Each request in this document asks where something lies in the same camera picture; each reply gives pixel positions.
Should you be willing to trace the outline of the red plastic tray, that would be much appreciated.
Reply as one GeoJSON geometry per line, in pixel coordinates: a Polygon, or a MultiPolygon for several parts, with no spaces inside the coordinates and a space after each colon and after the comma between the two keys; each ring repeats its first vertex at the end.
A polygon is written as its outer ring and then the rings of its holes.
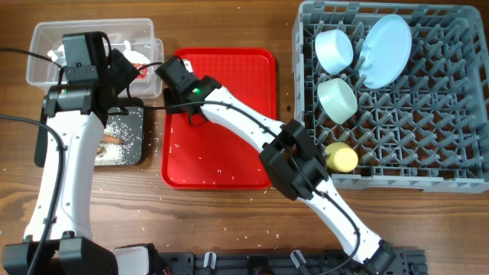
{"type": "MultiPolygon", "coordinates": [[[[277,117],[273,55],[261,48],[180,48],[198,77],[209,75],[233,96],[269,118],[277,117]]],[[[266,189],[270,185],[257,151],[220,125],[195,115],[166,115],[164,182],[174,189],[266,189]]]]}

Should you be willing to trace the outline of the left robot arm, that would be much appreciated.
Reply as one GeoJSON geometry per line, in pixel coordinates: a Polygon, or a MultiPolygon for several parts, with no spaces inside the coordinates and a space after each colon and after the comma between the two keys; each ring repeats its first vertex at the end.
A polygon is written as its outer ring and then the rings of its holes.
{"type": "Polygon", "coordinates": [[[158,257],[148,244],[110,251],[92,239],[89,204],[96,151],[108,111],[139,74],[116,49],[66,49],[67,83],[43,103],[47,132],[44,172],[24,240],[9,244],[9,274],[152,274],[158,257]]]}

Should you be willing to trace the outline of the pale blue bowl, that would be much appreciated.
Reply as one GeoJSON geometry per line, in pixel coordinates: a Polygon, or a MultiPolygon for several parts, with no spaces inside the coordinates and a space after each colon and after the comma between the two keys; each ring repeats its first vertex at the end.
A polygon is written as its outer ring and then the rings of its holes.
{"type": "Polygon", "coordinates": [[[338,74],[353,61],[351,41],[345,32],[335,29],[319,33],[315,52],[322,68],[329,74],[338,74]]]}

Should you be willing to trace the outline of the yellow plastic cup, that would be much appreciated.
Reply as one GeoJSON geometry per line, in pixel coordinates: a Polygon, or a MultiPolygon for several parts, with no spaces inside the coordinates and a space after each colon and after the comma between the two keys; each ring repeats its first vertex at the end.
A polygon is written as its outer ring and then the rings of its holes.
{"type": "Polygon", "coordinates": [[[335,142],[325,148],[326,166],[334,171],[349,173],[358,165],[358,155],[346,143],[335,142]]]}

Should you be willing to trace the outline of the pale green bowl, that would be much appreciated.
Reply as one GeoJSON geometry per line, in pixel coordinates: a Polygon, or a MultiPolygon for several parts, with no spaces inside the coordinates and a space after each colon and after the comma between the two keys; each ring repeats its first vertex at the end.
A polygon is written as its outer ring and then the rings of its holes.
{"type": "Polygon", "coordinates": [[[321,82],[317,93],[325,113],[336,124],[343,124],[358,110],[358,101],[353,90],[341,78],[321,82]]]}

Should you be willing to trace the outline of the large pale blue plate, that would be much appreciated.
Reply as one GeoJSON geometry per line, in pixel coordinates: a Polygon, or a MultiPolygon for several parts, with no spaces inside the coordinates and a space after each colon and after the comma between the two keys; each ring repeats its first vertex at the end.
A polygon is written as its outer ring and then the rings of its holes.
{"type": "Polygon", "coordinates": [[[363,63],[358,71],[364,85],[379,89],[391,84],[404,70],[410,57],[412,34],[399,15],[382,17],[368,32],[361,48],[363,63]]]}

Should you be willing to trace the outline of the brown root vegetable piece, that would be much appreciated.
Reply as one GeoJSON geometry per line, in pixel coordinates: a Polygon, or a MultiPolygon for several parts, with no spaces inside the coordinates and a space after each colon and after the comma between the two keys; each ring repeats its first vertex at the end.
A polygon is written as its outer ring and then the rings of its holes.
{"type": "Polygon", "coordinates": [[[120,145],[120,144],[124,144],[125,141],[122,140],[119,137],[114,137],[114,136],[111,136],[111,135],[104,134],[103,137],[102,137],[102,143],[120,145]]]}

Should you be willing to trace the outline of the red snack wrapper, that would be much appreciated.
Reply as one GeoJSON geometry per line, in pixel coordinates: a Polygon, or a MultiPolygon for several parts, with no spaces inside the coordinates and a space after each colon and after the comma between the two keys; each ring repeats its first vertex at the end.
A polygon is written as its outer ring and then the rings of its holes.
{"type": "Polygon", "coordinates": [[[139,75],[137,76],[137,79],[145,79],[147,77],[147,69],[139,69],[139,75]]]}

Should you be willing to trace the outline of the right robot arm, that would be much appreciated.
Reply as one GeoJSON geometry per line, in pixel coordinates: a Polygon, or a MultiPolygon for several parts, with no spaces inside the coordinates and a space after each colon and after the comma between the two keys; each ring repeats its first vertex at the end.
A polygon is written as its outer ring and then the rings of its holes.
{"type": "Polygon", "coordinates": [[[154,63],[167,84],[162,109],[201,115],[250,144],[272,185],[290,200],[308,205],[339,240],[348,261],[365,273],[383,274],[393,263],[393,248],[369,229],[335,188],[325,158],[301,123],[268,118],[236,99],[211,76],[198,78],[179,57],[154,63]]]}

